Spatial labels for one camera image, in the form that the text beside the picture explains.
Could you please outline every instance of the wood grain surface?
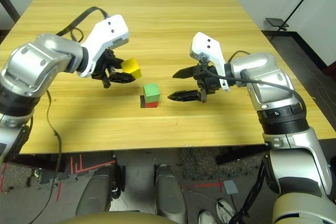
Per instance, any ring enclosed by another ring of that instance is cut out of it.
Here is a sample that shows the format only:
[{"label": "wood grain surface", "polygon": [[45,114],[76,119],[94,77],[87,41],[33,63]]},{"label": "wood grain surface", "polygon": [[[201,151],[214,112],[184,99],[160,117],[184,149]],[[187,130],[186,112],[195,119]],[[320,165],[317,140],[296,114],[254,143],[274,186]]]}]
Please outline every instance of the wood grain surface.
[{"label": "wood grain surface", "polygon": [[[227,60],[236,50],[267,51],[277,56],[308,108],[309,124],[319,138],[336,137],[314,101],[272,45],[236,0],[34,0],[1,44],[1,67],[18,46],[41,33],[57,33],[81,12],[99,6],[110,15],[121,14],[130,42],[114,52],[135,57],[142,78],[129,84],[102,83],[76,74],[60,73],[50,87],[50,120],[63,140],[64,152],[133,148],[261,144],[262,128],[245,88],[217,91],[207,103],[174,102],[169,94],[197,89],[196,82],[173,79],[179,69],[197,62],[188,54],[198,31],[221,44]],[[102,20],[97,12],[79,28],[88,35]],[[159,85],[158,108],[141,109],[144,84]],[[34,114],[34,127],[22,153],[57,152],[58,142],[46,121],[47,96]]]}]

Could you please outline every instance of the stacked blocks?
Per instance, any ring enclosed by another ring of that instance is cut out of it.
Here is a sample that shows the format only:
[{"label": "stacked blocks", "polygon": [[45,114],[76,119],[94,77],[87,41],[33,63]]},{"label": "stacked blocks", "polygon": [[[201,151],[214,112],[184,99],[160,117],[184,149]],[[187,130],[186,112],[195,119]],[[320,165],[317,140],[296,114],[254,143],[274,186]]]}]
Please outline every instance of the stacked blocks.
[{"label": "stacked blocks", "polygon": [[145,108],[156,108],[160,99],[159,86],[156,83],[144,85],[143,96],[145,100]]},{"label": "stacked blocks", "polygon": [[135,58],[123,61],[121,68],[125,73],[130,73],[136,79],[141,77],[141,70]]}]

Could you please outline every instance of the sneaker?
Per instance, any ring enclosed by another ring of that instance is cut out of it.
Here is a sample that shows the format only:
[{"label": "sneaker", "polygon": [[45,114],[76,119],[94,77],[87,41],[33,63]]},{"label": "sneaker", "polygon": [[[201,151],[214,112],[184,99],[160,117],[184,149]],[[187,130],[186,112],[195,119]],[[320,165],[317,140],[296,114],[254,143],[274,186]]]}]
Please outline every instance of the sneaker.
[{"label": "sneaker", "polygon": [[198,215],[198,224],[217,224],[215,218],[206,210],[203,210]]},{"label": "sneaker", "polygon": [[235,211],[230,206],[230,204],[226,202],[225,200],[219,199],[218,202],[223,205],[221,206],[218,203],[216,205],[218,218],[221,220],[223,224],[228,224],[231,218],[233,217],[233,215],[235,215]]}]

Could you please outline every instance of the floor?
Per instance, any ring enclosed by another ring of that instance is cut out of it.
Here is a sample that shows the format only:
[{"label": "floor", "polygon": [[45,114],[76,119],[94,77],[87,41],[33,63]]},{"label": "floor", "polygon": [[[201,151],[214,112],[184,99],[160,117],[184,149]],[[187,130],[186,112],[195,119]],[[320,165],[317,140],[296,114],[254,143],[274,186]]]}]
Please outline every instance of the floor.
[{"label": "floor", "polygon": [[[272,44],[336,129],[336,106],[332,102],[332,100],[336,101],[336,83],[325,77],[291,38],[276,37]],[[321,146],[327,160],[336,155],[335,141],[322,140]],[[127,179],[125,192],[118,200],[112,202],[111,210],[141,210],[154,213],[153,165],[163,163],[172,166],[180,185],[186,188],[183,193],[187,203],[189,224],[197,223],[198,213],[203,209],[210,211],[217,223],[220,223],[216,217],[215,200],[224,198],[231,204],[230,196],[221,192],[220,187],[216,185],[217,177],[194,181],[184,178],[179,149],[117,151],[115,154],[118,163],[127,166]],[[56,223],[73,217],[78,200],[90,176],[92,173],[79,177],[77,181],[65,181],[58,201],[56,189],[49,205],[34,223]],[[237,208],[240,208],[255,182],[256,172],[225,178],[225,180],[228,179],[232,179],[237,186],[238,193],[234,194],[233,198]],[[29,188],[14,189],[8,194],[0,194],[0,223],[29,223],[41,210],[48,197],[49,188],[47,186],[41,188],[36,179],[33,179],[31,184]],[[276,198],[277,195],[264,184],[249,211],[250,217],[245,218],[245,223],[271,223],[272,206]]]}]

